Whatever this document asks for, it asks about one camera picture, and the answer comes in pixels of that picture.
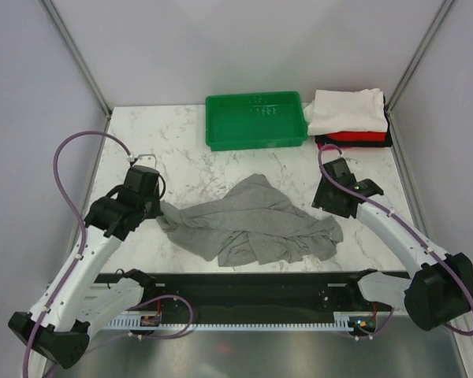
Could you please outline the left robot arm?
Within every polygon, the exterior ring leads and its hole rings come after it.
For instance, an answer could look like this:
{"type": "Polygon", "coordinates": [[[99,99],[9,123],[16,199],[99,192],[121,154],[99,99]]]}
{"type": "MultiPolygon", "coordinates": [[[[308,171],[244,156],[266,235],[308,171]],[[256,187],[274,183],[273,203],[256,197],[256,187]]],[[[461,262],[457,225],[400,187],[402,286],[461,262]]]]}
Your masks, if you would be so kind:
{"type": "Polygon", "coordinates": [[[150,309],[157,301],[150,275],[131,269],[117,283],[86,299],[109,258],[142,222],[162,215],[160,200],[165,180],[153,168],[134,165],[123,184],[91,204],[84,232],[69,258],[27,312],[15,312],[8,327],[28,348],[72,368],[84,355],[95,334],[127,309],[150,309]]]}

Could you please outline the grey t-shirt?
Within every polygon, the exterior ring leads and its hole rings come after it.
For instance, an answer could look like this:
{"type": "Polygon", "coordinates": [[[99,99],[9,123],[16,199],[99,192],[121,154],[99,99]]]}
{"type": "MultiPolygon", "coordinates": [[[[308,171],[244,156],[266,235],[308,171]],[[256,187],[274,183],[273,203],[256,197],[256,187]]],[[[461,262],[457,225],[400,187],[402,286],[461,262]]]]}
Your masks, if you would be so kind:
{"type": "Polygon", "coordinates": [[[317,219],[294,206],[262,174],[219,200],[184,209],[162,202],[161,209],[158,224],[173,244],[221,267],[294,263],[308,255],[325,261],[344,240],[333,217],[317,219]]]}

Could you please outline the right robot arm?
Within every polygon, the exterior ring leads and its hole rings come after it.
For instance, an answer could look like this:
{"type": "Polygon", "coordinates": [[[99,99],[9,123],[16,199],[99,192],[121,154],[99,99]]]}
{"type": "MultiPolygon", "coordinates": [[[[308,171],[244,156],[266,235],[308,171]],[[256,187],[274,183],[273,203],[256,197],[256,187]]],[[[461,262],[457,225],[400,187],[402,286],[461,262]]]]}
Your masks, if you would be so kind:
{"type": "Polygon", "coordinates": [[[358,181],[345,159],[320,167],[322,178],[313,207],[369,228],[398,258],[407,278],[374,269],[352,277],[347,304],[357,310],[378,302],[403,309],[429,331],[473,313],[473,264],[463,253],[451,254],[406,221],[370,179],[358,181]]]}

